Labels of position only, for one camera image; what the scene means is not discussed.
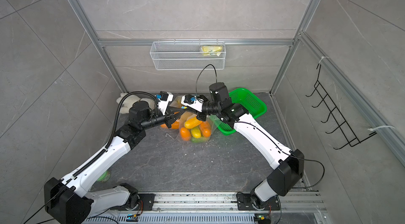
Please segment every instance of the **black cable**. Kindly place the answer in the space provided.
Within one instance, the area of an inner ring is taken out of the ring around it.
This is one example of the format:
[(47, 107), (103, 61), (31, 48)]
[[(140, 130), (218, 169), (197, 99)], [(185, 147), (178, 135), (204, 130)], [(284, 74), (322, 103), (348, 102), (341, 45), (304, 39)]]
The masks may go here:
[(154, 109), (154, 114), (155, 117), (158, 116), (158, 99), (152, 95), (149, 94), (148, 92), (143, 92), (143, 91), (134, 91), (134, 92), (129, 92), (128, 94), (126, 94), (121, 101), (119, 101), (118, 104), (118, 108), (117, 108), (117, 112), (115, 113), (115, 118), (114, 118), (114, 123), (113, 123), (113, 129), (111, 130), (111, 135), (110, 138), (107, 142), (107, 144), (105, 145), (105, 148), (102, 149), (96, 156), (94, 156), (93, 159), (89, 160), (85, 165), (83, 165), (78, 171), (76, 171), (73, 176), (77, 177), (78, 174), (82, 173), (85, 169), (87, 169), (90, 165), (92, 165), (98, 158), (100, 158), (100, 156), (102, 156), (105, 152), (107, 152), (107, 149), (109, 148), (109, 146), (111, 145), (111, 142), (114, 139), (114, 135), (115, 135), (115, 130), (117, 129), (117, 123), (118, 123), (118, 117), (119, 117), (119, 111), (121, 110), (122, 104), (124, 103), (124, 100), (130, 96), (130, 95), (134, 95), (134, 94), (143, 94), (143, 95), (148, 95), (150, 97), (152, 97), (155, 100), (155, 109)]
[(96, 216), (93, 216), (93, 218), (94, 218), (94, 217), (97, 217), (97, 216), (99, 216), (99, 215), (102, 215), (103, 213), (105, 213), (105, 212), (108, 211), (108, 210), (109, 210), (109, 209), (105, 210), (105, 211), (102, 212), (102, 213), (97, 214)]
[(113, 218), (110, 217), (104, 217), (104, 216), (94, 216), (94, 217), (88, 217), (87, 219), (91, 219), (91, 218), (104, 218), (104, 219), (109, 219), (109, 220), (113, 220), (115, 221), (115, 223), (119, 224), (118, 221), (114, 220)]
[(280, 205), (280, 217), (279, 217), (279, 220), (275, 224), (278, 224), (280, 222), (281, 214), (282, 214), (282, 212), (281, 212), (281, 202), (280, 202), (280, 198), (278, 197), (278, 195), (277, 195), (277, 200), (279, 201), (279, 205)]
[(299, 160), (304, 160), (304, 161), (309, 161), (309, 162), (317, 162), (317, 163), (319, 163), (320, 165), (322, 165), (323, 172), (322, 172), (322, 176), (321, 176), (321, 178), (318, 180), (318, 182), (316, 182), (314, 185), (311, 185), (311, 186), (292, 187), (292, 189), (307, 189), (307, 188), (311, 188), (311, 187), (317, 186), (317, 185), (322, 181), (322, 179), (323, 179), (323, 177), (324, 177), (324, 175), (325, 175), (325, 166), (324, 166), (320, 161), (311, 160), (311, 159), (299, 158), (299, 157), (296, 157), (296, 156), (292, 156), (292, 155), (290, 155), (290, 154), (287, 154), (286, 152), (282, 151), (281, 148), (280, 148), (279, 146), (277, 146), (277, 144), (276, 144), (269, 136), (267, 136), (262, 130), (260, 130), (257, 126), (255, 126), (255, 125), (253, 125), (253, 124), (251, 124), (251, 123), (248, 123), (248, 122), (244, 122), (244, 121), (236, 121), (235, 123), (243, 123), (243, 124), (248, 124), (248, 125), (253, 126), (255, 129), (259, 130), (262, 134), (264, 134), (269, 140), (271, 140), (271, 142), (273, 142), (273, 144), (276, 145), (276, 147), (277, 147), (282, 153), (286, 154), (287, 156), (291, 156), (291, 157), (294, 157), (294, 158), (299, 159)]
[(59, 191), (57, 194), (55, 194), (55, 196), (53, 196), (50, 200), (48, 200), (48, 202), (46, 202), (43, 206), (41, 206), (41, 208), (38, 209), (38, 211), (36, 211), (33, 215), (31, 215), (31, 217), (29, 217), (28, 220), (26, 220), (23, 224), (27, 223), (34, 215), (36, 215), (41, 209), (43, 209), (50, 201), (52, 201), (54, 198), (56, 198), (56, 196), (58, 196), (60, 192), (61, 191)]
[(45, 222), (48, 222), (48, 221), (51, 221), (51, 220), (54, 220), (54, 219), (55, 219), (55, 218), (50, 219), (50, 220), (46, 220), (46, 221), (43, 221), (43, 222), (38, 222), (37, 224), (45, 223)]
[(198, 75), (197, 80), (196, 80), (196, 98), (197, 98), (197, 82), (198, 82), (198, 79), (200, 78), (200, 75), (201, 75), (201, 73), (204, 71), (204, 69), (206, 69), (209, 65), (214, 68), (214, 71), (215, 71), (215, 83), (218, 83), (217, 70), (215, 69), (214, 65), (213, 65), (213, 64), (208, 64), (208, 65), (206, 65), (205, 68), (203, 68), (203, 69), (201, 70), (201, 72), (200, 72), (200, 74)]

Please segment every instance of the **white wire basket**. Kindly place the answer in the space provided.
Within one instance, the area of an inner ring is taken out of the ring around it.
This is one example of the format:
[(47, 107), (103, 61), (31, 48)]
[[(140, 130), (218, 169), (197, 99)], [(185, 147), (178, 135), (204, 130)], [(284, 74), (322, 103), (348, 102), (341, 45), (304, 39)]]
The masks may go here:
[[(205, 55), (200, 51), (205, 45), (223, 46), (224, 49)], [(226, 50), (222, 41), (159, 41), (152, 44), (150, 54), (157, 70), (203, 69), (208, 64), (214, 65), (215, 69), (225, 67)]]

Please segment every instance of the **gray marble wall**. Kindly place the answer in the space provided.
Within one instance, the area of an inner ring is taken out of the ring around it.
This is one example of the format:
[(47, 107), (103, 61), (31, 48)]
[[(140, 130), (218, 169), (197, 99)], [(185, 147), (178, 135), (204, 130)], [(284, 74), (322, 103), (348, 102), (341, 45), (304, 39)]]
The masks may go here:
[[(307, 34), (325, 51), (396, 129), (405, 135), (404, 0), (321, 0)], [(307, 157), (326, 164), (321, 192), (334, 223), (401, 223), (405, 218), (402, 183), (405, 170), (378, 136), (354, 147), (341, 132), (326, 134), (328, 110), (318, 108), (313, 90), (318, 61), (301, 46), (276, 93), (290, 134)], [(321, 70), (321, 82), (360, 139), (370, 127), (352, 103)], [(321, 175), (306, 165), (310, 181)]]
[[(100, 38), (292, 38), (309, 0), (79, 0)], [(268, 91), (288, 47), (227, 47), (218, 80)], [(192, 91), (197, 70), (158, 71), (150, 47), (107, 47), (129, 90)], [(205, 73), (200, 89), (212, 76)]]
[(21, 223), (99, 149), (120, 91), (67, 0), (0, 0), (0, 47), (0, 223)]
[(404, 0), (321, 0), (307, 33), (405, 137)]
[[(314, 89), (318, 60), (303, 44), (297, 49), (275, 96), (284, 122), (294, 141), (306, 158), (321, 161), (326, 168), (325, 177), (314, 189), (319, 190), (333, 223), (402, 223), (405, 218), (402, 189), (405, 169), (378, 136), (354, 147), (347, 143), (339, 129), (332, 134), (337, 123), (326, 121), (329, 110), (325, 104), (316, 106), (321, 97)], [(365, 139), (370, 125), (357, 111), (337, 84), (323, 69), (320, 82), (347, 119), (360, 140)], [(332, 102), (326, 98), (331, 107)], [(343, 122), (337, 110), (333, 112), (339, 123)], [(354, 138), (349, 128), (343, 127), (348, 138)], [(322, 174), (317, 163), (305, 163), (305, 171), (314, 184)]]

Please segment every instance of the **white zip tie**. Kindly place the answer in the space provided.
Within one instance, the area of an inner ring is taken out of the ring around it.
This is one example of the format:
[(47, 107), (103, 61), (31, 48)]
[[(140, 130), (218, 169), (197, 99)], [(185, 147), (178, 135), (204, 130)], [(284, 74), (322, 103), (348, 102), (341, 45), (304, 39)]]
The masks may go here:
[(368, 128), (367, 130), (369, 130), (369, 131), (375, 131), (375, 130), (377, 130), (377, 129), (385, 128), (385, 127), (395, 129), (395, 127), (393, 127), (392, 125), (380, 125), (380, 126), (377, 126), (377, 127), (374, 127), (374, 128)]
[(320, 64), (321, 61), (322, 61), (322, 59), (324, 59), (324, 58), (330, 58), (330, 57), (328, 57), (328, 56), (322, 56), (322, 57), (321, 57), (321, 60), (319, 60), (318, 64)]

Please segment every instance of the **black wire hook rack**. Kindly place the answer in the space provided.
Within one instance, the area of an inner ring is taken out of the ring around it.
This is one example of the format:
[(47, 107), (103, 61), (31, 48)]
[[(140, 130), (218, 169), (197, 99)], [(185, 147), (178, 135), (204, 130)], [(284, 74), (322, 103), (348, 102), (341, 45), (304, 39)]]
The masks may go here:
[[(311, 97), (311, 96), (315, 93), (315, 91), (316, 91), (316, 92), (318, 93), (318, 95), (321, 97), (322, 100), (321, 100), (321, 102), (320, 102), (317, 106), (312, 106), (312, 107), (313, 107), (313, 108), (317, 108), (317, 107), (319, 107), (319, 105), (321, 105), (321, 103), (324, 103), (324, 104), (326, 105), (326, 107), (328, 108), (328, 110), (329, 110), (328, 118), (326, 119), (326, 121), (322, 121), (322, 120), (321, 120), (321, 122), (322, 122), (322, 123), (326, 123), (326, 122), (329, 120), (329, 118), (330, 118), (331, 116), (332, 116), (333, 119), (335, 120), (335, 122), (336, 122), (336, 124), (337, 124), (337, 127), (336, 127), (333, 131), (331, 131), (331, 132), (325, 132), (325, 133), (331, 134), (331, 133), (335, 132), (336, 130), (340, 129), (340, 131), (342, 132), (343, 136), (345, 137), (347, 143), (346, 143), (345, 145), (339, 147), (339, 148), (335, 148), (335, 147), (334, 147), (334, 149), (339, 150), (339, 149), (344, 148), (344, 147), (347, 146), (347, 145), (353, 147), (353, 146), (356, 146), (357, 144), (362, 143), (363, 141), (367, 140), (368, 138), (370, 138), (370, 137), (376, 135), (376, 134), (377, 134), (376, 132), (372, 132), (372, 133), (369, 134), (369, 136), (368, 136), (367, 138), (365, 138), (365, 139), (363, 139), (363, 140), (360, 140), (360, 139), (357, 137), (357, 135), (354, 133), (352, 127), (349, 125), (349, 123), (347, 122), (346, 118), (343, 116), (342, 112), (337, 108), (337, 106), (336, 106), (335, 102), (332, 100), (331, 96), (328, 94), (328, 92), (326, 91), (326, 89), (322, 86), (321, 82), (319, 82), (319, 74), (320, 74), (320, 72), (321, 72), (321, 64), (318, 64), (318, 66), (316, 67), (316, 69), (318, 69), (318, 77), (317, 77), (317, 79), (316, 79), (315, 84), (313, 85), (313, 87), (314, 87), (315, 89), (312, 91), (311, 95), (305, 95), (305, 96), (306, 96), (306, 97)], [(319, 87), (321, 87), (322, 90), (326, 93), (326, 95), (325, 95), (324, 97), (322, 97), (321, 93), (318, 91), (318, 88), (319, 88)], [(331, 102), (332, 102), (332, 104), (333, 104), (332, 107), (329, 107), (329, 105), (328, 105), (327, 102), (325, 101), (325, 99), (326, 99), (327, 97), (331, 100)], [(333, 115), (332, 112), (333, 112), (334, 110), (337, 110), (337, 111), (339, 112), (339, 114), (341, 115), (341, 117), (342, 117), (342, 119), (343, 119), (343, 122), (342, 122), (342, 123), (339, 123), (339, 122), (337, 121), (335, 115)], [(353, 138), (352, 140), (349, 140), (349, 139), (347, 138), (347, 135), (345, 134), (344, 130), (342, 129), (342, 125), (344, 125), (344, 124), (346, 124), (346, 125), (349, 127), (349, 129), (352, 131), (352, 134), (354, 135), (354, 138)]]

